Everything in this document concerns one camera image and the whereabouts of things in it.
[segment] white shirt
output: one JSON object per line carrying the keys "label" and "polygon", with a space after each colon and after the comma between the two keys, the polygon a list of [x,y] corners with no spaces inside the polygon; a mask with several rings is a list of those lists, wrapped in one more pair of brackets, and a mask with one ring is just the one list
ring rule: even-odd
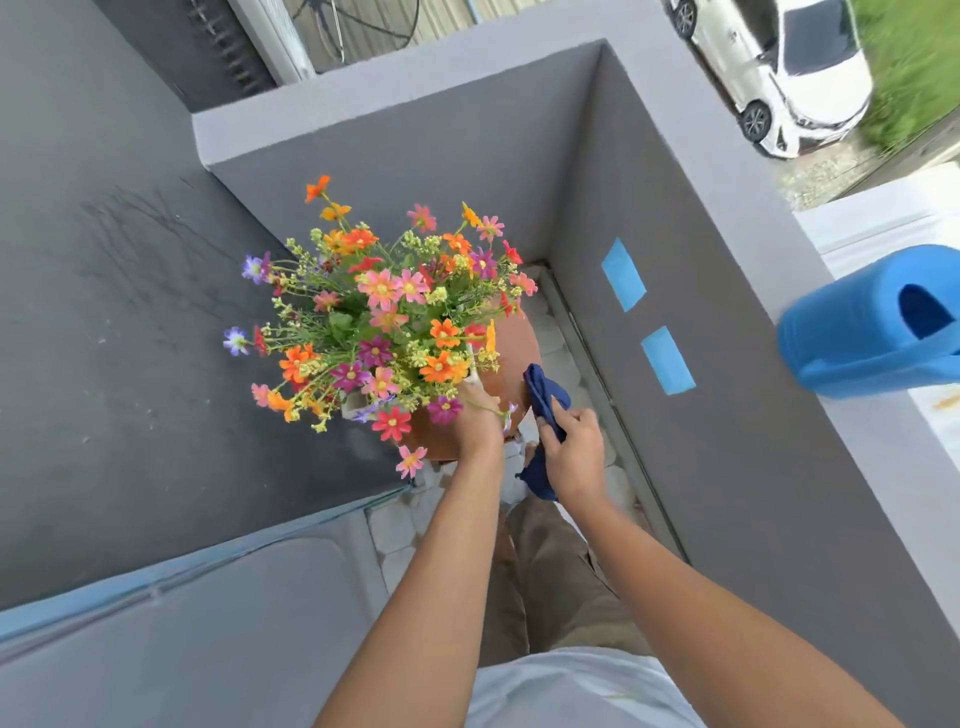
{"label": "white shirt", "polygon": [[660,660],[567,647],[477,670],[467,728],[706,728]]}

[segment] blue watering can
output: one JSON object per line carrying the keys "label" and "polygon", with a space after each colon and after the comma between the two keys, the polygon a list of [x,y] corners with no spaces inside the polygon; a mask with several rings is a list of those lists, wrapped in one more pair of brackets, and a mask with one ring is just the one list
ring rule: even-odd
{"label": "blue watering can", "polygon": [[897,251],[804,296],[780,321],[802,386],[836,399],[960,381],[960,251]]}

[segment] car wheel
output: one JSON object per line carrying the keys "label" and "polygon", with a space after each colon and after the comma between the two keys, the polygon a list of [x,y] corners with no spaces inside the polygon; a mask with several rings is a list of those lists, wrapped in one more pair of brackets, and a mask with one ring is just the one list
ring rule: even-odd
{"label": "car wheel", "polygon": [[693,0],[680,0],[677,3],[673,11],[673,27],[684,40],[693,37],[693,29],[697,27],[697,4]]}
{"label": "car wheel", "polygon": [[772,123],[773,114],[770,113],[770,107],[762,101],[750,102],[740,114],[740,131],[747,137],[747,141],[755,144],[766,138]]}

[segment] car window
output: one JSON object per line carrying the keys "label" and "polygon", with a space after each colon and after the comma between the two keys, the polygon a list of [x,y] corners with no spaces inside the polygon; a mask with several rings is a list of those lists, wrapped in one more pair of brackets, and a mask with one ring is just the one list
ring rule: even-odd
{"label": "car window", "polygon": [[823,0],[783,16],[783,67],[791,76],[830,68],[856,51],[846,0]]}
{"label": "car window", "polygon": [[756,38],[756,44],[768,51],[777,44],[777,8],[774,0],[734,0],[743,22]]}

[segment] navy blue rag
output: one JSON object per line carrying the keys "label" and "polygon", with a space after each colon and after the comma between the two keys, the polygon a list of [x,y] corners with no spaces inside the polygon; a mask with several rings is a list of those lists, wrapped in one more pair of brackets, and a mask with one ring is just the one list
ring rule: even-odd
{"label": "navy blue rag", "polygon": [[[570,395],[553,379],[546,378],[543,368],[540,364],[531,364],[527,371],[523,373],[523,381],[527,383],[527,389],[530,392],[530,407],[534,411],[535,417],[543,417],[547,423],[553,427],[557,433],[557,439],[563,442],[566,439],[566,432],[557,425],[553,416],[553,410],[550,408],[550,397],[557,398],[557,401],[564,409],[570,408]],[[520,473],[520,478],[527,484],[527,487],[533,494],[541,500],[556,500],[557,494],[553,492],[550,481],[546,476],[546,452],[543,445],[537,445],[537,451],[534,452],[534,459]]]}

